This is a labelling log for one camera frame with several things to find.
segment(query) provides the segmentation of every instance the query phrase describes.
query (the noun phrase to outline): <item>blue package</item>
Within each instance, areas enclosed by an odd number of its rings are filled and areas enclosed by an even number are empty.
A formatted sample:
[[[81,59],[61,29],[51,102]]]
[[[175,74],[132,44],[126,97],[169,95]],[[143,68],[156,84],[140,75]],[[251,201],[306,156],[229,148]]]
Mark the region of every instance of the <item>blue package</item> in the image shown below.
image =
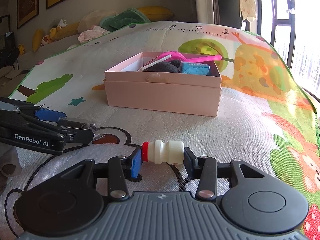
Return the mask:
[[[181,62],[181,73],[210,76],[210,66],[203,63]]]

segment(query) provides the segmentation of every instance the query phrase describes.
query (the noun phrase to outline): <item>black plush toy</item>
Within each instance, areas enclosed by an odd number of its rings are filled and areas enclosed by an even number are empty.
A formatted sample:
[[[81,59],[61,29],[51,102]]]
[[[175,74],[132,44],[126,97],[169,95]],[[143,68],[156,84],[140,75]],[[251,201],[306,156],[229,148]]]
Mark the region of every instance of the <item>black plush toy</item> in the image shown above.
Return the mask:
[[[149,72],[171,72],[171,73],[181,73],[180,71],[181,61],[174,59],[170,62],[159,62],[150,68],[147,71]]]

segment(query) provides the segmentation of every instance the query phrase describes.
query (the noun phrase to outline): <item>pink toy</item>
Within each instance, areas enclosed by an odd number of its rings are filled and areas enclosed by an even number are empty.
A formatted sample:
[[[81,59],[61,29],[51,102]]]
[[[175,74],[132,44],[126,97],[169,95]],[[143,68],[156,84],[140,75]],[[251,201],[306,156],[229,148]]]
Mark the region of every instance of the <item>pink toy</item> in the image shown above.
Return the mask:
[[[196,58],[187,59],[185,56],[183,56],[180,52],[177,52],[177,51],[164,52],[164,53],[160,54],[158,57],[156,57],[155,59],[163,58],[169,54],[171,54],[171,57],[169,59],[167,59],[166,61],[178,59],[178,60],[185,61],[185,62],[201,63],[201,62],[205,62],[205,61],[214,61],[214,60],[220,61],[220,60],[222,60],[221,55],[214,55],[214,56],[207,56],[207,57],[196,57]]]

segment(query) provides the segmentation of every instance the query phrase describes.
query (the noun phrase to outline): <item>play mat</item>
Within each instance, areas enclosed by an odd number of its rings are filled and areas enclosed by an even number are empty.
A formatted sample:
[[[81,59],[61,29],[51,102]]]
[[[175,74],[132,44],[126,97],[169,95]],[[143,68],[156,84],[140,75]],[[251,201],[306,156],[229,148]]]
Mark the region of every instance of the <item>play mat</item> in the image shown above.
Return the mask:
[[[104,71],[142,51],[220,54],[218,116],[148,111],[107,105]],[[0,238],[23,230],[14,202],[28,189],[87,158],[96,163],[129,155],[145,141],[182,140],[219,162],[240,158],[299,190],[310,211],[302,231],[320,239],[320,161],[317,115],[277,52],[260,36],[223,26],[155,22],[127,26],[39,62],[11,98],[94,120],[105,137],[96,144],[70,145],[61,156],[18,149],[20,176],[10,178],[0,197]],[[129,191],[196,191],[183,165],[144,163],[142,181]],[[218,193],[228,190],[218,181]],[[97,190],[106,194],[106,180]]]

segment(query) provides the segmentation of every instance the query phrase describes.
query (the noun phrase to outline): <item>metal screw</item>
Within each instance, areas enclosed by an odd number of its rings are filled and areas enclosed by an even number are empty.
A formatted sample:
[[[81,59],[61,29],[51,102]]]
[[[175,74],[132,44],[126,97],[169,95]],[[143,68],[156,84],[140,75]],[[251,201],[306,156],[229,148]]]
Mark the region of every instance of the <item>metal screw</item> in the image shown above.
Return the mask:
[[[214,196],[214,193],[211,190],[201,190],[198,192],[198,196],[202,198],[211,198]]]
[[[110,195],[114,198],[123,198],[126,196],[126,193],[123,190],[113,190]]]

